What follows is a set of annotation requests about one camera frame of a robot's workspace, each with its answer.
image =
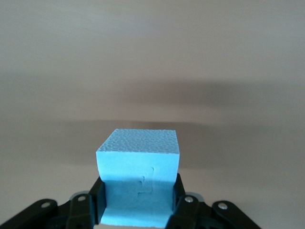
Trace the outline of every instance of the gray surface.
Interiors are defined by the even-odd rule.
[[[304,1],[2,1],[0,223],[89,189],[115,128],[170,128],[188,191],[304,228],[304,44]]]

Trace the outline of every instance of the foam block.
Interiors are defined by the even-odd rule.
[[[174,130],[116,129],[96,152],[106,185],[101,223],[164,228],[173,213],[179,156]]]

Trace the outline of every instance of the textured top surface of block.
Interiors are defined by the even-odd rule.
[[[98,152],[179,153],[174,130],[116,129]]]

